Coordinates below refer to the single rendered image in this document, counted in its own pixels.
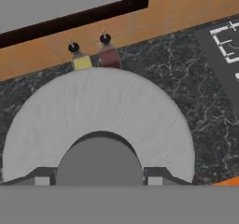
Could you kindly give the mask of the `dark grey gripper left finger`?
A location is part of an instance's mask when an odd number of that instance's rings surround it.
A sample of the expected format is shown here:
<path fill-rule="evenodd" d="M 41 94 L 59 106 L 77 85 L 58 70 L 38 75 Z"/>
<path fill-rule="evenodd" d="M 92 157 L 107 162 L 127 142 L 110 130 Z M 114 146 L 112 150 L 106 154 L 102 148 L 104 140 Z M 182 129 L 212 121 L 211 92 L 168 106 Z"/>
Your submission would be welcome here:
<path fill-rule="evenodd" d="M 37 167 L 26 176 L 2 183 L 2 186 L 54 186 L 56 167 Z"/>

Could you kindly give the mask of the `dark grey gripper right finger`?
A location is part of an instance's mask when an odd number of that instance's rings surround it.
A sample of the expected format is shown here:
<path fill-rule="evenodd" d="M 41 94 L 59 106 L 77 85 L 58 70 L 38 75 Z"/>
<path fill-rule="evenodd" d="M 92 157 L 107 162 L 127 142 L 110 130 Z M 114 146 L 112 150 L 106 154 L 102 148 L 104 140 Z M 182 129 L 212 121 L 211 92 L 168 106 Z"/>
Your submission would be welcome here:
<path fill-rule="evenodd" d="M 173 176 L 166 167 L 145 167 L 144 184 L 146 186 L 191 185 L 190 182 Z"/>

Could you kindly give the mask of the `orange flat object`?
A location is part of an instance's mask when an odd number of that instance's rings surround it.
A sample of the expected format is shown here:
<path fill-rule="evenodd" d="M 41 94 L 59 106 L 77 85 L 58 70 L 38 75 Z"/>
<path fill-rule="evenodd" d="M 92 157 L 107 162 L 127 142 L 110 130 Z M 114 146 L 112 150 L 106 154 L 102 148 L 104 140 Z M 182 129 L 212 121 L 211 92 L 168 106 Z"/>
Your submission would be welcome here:
<path fill-rule="evenodd" d="M 214 184 L 215 186 L 239 186 L 239 176 L 217 182 Z"/>

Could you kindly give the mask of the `yellow condiment bottle, black cap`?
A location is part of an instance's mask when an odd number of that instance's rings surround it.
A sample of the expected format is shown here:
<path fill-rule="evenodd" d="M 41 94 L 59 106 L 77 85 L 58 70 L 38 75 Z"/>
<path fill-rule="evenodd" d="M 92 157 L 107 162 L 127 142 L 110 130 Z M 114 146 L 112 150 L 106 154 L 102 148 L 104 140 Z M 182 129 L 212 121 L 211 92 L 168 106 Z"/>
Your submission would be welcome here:
<path fill-rule="evenodd" d="M 68 50 L 72 54 L 71 63 L 75 71 L 92 67 L 90 55 L 83 53 L 77 42 L 73 42 L 72 39 L 69 39 Z"/>

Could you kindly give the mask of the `red condiment bottle, black cap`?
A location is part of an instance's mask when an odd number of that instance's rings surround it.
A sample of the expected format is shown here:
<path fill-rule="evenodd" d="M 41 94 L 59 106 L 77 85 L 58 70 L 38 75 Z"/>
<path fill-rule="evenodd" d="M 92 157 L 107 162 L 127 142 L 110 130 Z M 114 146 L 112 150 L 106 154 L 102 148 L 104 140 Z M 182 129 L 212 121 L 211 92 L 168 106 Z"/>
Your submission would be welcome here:
<path fill-rule="evenodd" d="M 100 35 L 102 47 L 99 49 L 99 62 L 103 67 L 120 68 L 120 56 L 117 49 L 111 44 L 111 35 L 105 30 Z"/>

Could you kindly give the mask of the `grey hob with white marks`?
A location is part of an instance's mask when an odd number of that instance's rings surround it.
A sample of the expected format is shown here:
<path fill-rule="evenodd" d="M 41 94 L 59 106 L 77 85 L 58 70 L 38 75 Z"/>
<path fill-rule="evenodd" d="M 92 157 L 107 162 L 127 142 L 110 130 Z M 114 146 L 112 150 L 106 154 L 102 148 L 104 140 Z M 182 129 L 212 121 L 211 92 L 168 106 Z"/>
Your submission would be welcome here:
<path fill-rule="evenodd" d="M 239 115 L 239 14 L 193 32 Z"/>

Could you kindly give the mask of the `dark framed window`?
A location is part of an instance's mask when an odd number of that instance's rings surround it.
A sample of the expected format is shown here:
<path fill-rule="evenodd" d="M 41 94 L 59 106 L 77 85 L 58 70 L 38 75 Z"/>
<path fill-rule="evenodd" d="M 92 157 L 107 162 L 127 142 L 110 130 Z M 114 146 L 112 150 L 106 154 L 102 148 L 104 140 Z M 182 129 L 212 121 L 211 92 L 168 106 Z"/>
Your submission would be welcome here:
<path fill-rule="evenodd" d="M 149 0 L 0 0 L 0 49 L 148 7 Z"/>

